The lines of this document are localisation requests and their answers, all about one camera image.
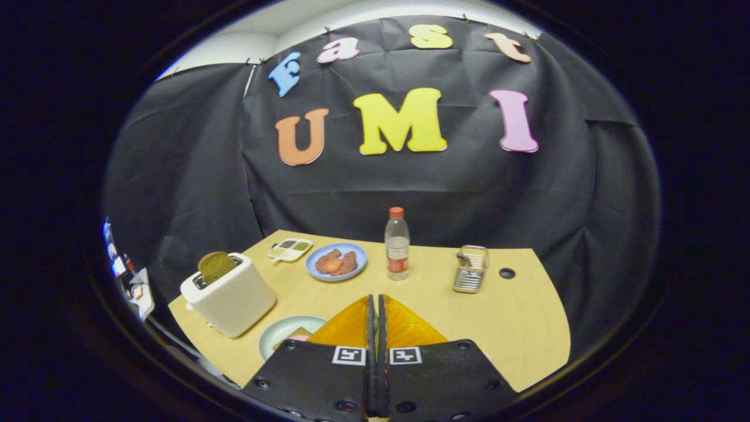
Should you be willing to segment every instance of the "blue letter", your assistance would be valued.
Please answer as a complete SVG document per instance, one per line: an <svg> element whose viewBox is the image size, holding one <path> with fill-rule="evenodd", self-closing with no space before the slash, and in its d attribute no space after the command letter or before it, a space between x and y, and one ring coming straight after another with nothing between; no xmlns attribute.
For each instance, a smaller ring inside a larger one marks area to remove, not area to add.
<svg viewBox="0 0 750 422"><path fill-rule="evenodd" d="M279 85L279 97L285 96L289 90L297 84L299 76L292 76L299 72L299 64L294 62L300 56L296 51L290 53L278 66L268 74L269 79L273 79L276 85Z"/></svg>

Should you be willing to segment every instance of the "bottle label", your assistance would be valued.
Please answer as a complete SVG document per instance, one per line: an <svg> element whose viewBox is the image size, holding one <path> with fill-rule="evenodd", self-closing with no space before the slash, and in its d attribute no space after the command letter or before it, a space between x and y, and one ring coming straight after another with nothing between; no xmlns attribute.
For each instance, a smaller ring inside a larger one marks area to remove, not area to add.
<svg viewBox="0 0 750 422"><path fill-rule="evenodd" d="M406 259L409 254L409 248L388 248L389 259Z"/></svg>
<svg viewBox="0 0 750 422"><path fill-rule="evenodd" d="M409 269L409 261L406 258L388 258L388 271L391 273L403 273Z"/></svg>

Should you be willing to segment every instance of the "white wall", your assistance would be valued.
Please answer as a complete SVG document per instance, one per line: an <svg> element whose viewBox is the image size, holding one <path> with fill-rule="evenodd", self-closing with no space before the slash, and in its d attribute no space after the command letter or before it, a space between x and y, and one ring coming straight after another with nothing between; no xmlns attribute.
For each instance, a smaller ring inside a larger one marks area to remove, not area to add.
<svg viewBox="0 0 750 422"><path fill-rule="evenodd" d="M257 62L260 58L268 58L281 50L322 34L326 31L326 26L336 29L383 17L427 14L460 18L466 14L470 20L490 23L515 32L526 32L534 38L542 33L511 12L476 0L337 0L333 5L329 0L304 0L304 13L291 14L287 9L294 6L296 1L272 5L258 14L227 26L169 66L159 79L171 75L175 69L184 71L215 63L245 63L248 57L252 57L252 62Z"/></svg>
<svg viewBox="0 0 750 422"><path fill-rule="evenodd" d="M278 37L275 35L257 34L253 32L233 32L218 34L207 38L185 53L179 60L172 63L158 79L169 76L178 71L196 68L216 63L245 63L248 57L252 62L259 58L273 56Z"/></svg>
<svg viewBox="0 0 750 422"><path fill-rule="evenodd" d="M466 14L469 20L490 23L502 26L516 32L526 32L537 38L541 31L516 17L508 11L489 5L460 1L434 1L421 0L420 2L362 2L348 5L343 8L328 12L319 17L308 20L279 37L275 50L279 52L304 40L310 39L325 32L326 26L330 29L352 25L365 20L380 19L384 17L408 16L408 15L437 15L447 17L462 17Z"/></svg>

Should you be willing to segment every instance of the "green plate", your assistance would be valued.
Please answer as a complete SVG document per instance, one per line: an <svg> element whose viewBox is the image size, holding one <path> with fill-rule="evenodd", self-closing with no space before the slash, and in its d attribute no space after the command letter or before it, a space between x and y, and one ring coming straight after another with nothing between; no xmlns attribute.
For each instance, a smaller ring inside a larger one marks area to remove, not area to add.
<svg viewBox="0 0 750 422"><path fill-rule="evenodd" d="M302 327L311 333L315 333L326 322L327 320L312 315L294 315L276 321L269 325L265 331L263 331L263 334L260 335L260 339L258 340L258 351L260 352L260 357L263 358L264 362L268 360L268 358L274 354L274 346L276 343L284 340L291 333L294 333L294 330Z"/></svg>

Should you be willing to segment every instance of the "meat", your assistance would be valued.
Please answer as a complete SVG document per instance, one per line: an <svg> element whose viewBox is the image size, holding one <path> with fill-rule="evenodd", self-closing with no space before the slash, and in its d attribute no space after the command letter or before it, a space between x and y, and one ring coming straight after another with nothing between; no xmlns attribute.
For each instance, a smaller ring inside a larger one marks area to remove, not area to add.
<svg viewBox="0 0 750 422"><path fill-rule="evenodd" d="M341 251L339 251L338 249L334 249L330 251L329 253L323 255L322 257L318 259L318 261L315 263L315 269L318 270L318 273L328 274L325 269L326 261L338 258L340 256L341 256Z"/></svg>
<svg viewBox="0 0 750 422"><path fill-rule="evenodd" d="M347 252L343 256L343 265L332 276L343 276L357 269L357 257L354 252Z"/></svg>

